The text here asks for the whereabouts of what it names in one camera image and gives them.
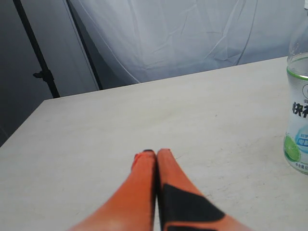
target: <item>orange object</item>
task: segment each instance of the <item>orange object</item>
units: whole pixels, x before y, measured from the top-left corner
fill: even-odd
[[[131,173],[121,187],[96,212],[70,231],[153,230],[156,167],[152,150],[136,154]]]
[[[251,231],[210,203],[191,183],[169,149],[157,154],[162,231]]]

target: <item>white table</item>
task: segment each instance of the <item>white table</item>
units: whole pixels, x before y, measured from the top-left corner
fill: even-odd
[[[307,230],[308,177],[282,153],[285,68],[280,58],[43,102],[0,148],[0,230],[69,228],[120,186],[135,153],[161,147],[251,228]]]

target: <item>water bottle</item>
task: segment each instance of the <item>water bottle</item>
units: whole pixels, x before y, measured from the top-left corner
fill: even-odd
[[[291,166],[308,174],[308,16],[291,38],[287,61],[291,101],[283,150]]]

